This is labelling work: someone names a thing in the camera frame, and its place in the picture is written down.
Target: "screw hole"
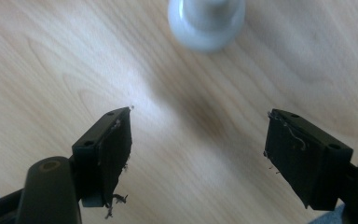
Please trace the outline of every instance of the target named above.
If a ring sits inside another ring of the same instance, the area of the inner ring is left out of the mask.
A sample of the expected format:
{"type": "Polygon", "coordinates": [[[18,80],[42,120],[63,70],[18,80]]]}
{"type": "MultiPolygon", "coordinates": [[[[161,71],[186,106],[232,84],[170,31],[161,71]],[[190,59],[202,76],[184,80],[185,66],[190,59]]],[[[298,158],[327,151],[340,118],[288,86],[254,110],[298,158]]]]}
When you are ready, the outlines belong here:
{"type": "Polygon", "coordinates": [[[333,148],[333,149],[340,149],[341,148],[339,145],[336,145],[336,144],[330,144],[328,146],[333,148]]]}
{"type": "Polygon", "coordinates": [[[87,141],[87,142],[85,142],[84,143],[84,145],[87,147],[87,146],[91,146],[91,145],[93,145],[94,144],[94,142],[93,141],[87,141]]]}

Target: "white object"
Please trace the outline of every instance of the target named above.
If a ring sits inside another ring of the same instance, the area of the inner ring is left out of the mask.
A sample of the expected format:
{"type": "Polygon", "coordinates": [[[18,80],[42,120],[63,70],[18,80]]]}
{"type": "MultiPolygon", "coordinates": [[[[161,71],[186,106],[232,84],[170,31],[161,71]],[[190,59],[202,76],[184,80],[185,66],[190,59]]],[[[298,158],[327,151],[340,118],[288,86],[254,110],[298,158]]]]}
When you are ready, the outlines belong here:
{"type": "Polygon", "coordinates": [[[245,0],[171,0],[168,20],[182,45],[202,52],[217,51],[241,30],[245,0]]]}

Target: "light wood surface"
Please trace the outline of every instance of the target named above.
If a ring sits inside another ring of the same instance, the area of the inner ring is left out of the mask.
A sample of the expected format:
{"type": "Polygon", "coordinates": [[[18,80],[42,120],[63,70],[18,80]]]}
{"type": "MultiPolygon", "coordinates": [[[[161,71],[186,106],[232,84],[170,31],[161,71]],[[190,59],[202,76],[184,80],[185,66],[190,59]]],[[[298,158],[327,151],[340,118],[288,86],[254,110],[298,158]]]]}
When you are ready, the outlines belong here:
{"type": "Polygon", "coordinates": [[[306,223],[263,156],[272,108],[355,148],[358,1],[249,0],[238,38],[203,55],[179,46],[168,1],[0,0],[0,195],[105,112],[133,105],[128,203],[84,223],[306,223]]]}

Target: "blurry white object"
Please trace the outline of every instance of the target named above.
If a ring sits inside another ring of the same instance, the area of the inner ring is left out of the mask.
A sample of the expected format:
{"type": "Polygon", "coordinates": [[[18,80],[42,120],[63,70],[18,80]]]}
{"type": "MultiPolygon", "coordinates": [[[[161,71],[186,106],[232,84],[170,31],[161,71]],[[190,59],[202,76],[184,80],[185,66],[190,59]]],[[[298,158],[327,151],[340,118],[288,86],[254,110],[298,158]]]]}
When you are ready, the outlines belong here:
{"type": "Polygon", "coordinates": [[[185,47],[217,51],[241,30],[245,0],[171,0],[168,20],[173,35],[185,47]]]}

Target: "wood grain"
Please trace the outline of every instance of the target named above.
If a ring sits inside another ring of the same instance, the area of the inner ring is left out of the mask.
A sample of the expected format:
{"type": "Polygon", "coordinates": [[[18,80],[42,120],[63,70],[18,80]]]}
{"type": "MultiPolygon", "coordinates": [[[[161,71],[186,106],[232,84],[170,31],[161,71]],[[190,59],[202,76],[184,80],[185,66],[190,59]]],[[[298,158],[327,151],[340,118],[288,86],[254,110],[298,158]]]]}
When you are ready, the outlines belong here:
{"type": "Polygon", "coordinates": [[[204,55],[179,46],[168,1],[0,0],[0,195],[103,113],[133,105],[128,203],[84,223],[306,223],[263,157],[280,108],[355,148],[358,1],[249,0],[238,38],[204,55]]]}

